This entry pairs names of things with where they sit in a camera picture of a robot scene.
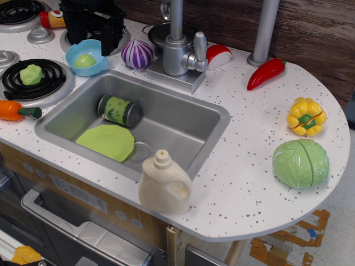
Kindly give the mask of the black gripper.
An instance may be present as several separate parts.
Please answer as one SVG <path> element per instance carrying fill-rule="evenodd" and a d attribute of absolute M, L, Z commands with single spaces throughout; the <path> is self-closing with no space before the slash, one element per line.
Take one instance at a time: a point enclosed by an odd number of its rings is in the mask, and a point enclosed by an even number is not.
<path fill-rule="evenodd" d="M 114 1 L 61 1 L 59 7 L 67 29 L 100 27 L 102 55 L 118 45 L 126 13 Z"/>

